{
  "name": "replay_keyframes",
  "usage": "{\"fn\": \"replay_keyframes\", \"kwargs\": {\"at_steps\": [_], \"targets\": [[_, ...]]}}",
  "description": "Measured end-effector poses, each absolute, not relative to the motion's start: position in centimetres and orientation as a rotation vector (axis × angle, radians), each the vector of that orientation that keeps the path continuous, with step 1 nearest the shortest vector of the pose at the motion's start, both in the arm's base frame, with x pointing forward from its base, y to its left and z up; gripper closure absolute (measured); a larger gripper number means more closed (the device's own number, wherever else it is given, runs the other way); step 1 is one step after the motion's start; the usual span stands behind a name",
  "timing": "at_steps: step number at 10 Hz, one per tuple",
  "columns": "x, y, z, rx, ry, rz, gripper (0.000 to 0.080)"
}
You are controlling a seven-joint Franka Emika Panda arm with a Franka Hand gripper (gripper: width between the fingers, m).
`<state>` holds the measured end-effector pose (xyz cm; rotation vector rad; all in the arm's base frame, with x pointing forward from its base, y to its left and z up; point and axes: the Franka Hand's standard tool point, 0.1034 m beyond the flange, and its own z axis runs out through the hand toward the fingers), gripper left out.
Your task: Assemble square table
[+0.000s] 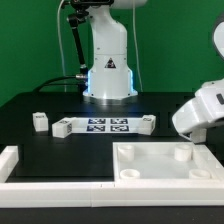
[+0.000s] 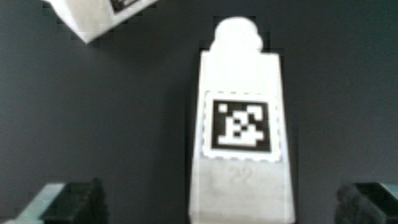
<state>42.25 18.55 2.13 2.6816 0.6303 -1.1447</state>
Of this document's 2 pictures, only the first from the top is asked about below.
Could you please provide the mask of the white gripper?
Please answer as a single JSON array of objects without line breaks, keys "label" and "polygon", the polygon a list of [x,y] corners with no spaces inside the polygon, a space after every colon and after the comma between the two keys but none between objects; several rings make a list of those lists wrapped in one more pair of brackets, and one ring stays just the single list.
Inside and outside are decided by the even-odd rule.
[{"label": "white gripper", "polygon": [[209,128],[224,125],[224,78],[205,82],[172,117],[178,134],[193,143],[206,141]]}]

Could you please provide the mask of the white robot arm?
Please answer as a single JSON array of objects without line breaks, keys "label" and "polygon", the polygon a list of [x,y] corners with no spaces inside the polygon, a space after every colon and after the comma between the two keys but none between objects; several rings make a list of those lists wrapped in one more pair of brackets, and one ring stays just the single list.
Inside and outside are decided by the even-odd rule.
[{"label": "white robot arm", "polygon": [[[84,100],[101,105],[133,102],[133,72],[127,65],[127,30],[111,17],[112,9],[135,9],[148,0],[61,0],[74,13],[67,17],[75,40],[80,74],[86,89]],[[88,21],[93,35],[93,66],[85,63],[78,26]],[[172,117],[178,134],[194,143],[204,142],[209,128],[224,125],[224,79],[206,82],[195,97]]]}]

